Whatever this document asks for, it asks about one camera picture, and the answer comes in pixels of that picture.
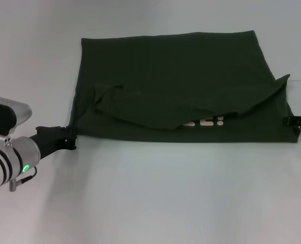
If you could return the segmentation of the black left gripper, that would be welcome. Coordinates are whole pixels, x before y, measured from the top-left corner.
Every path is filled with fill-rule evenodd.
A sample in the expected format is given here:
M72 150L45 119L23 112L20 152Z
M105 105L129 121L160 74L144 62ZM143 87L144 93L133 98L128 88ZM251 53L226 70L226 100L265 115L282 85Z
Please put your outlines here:
M50 154L66 149L76 149L77 130L74 126L66 127L36 127L36 135L30 136L30 139L38 146L40 159Z

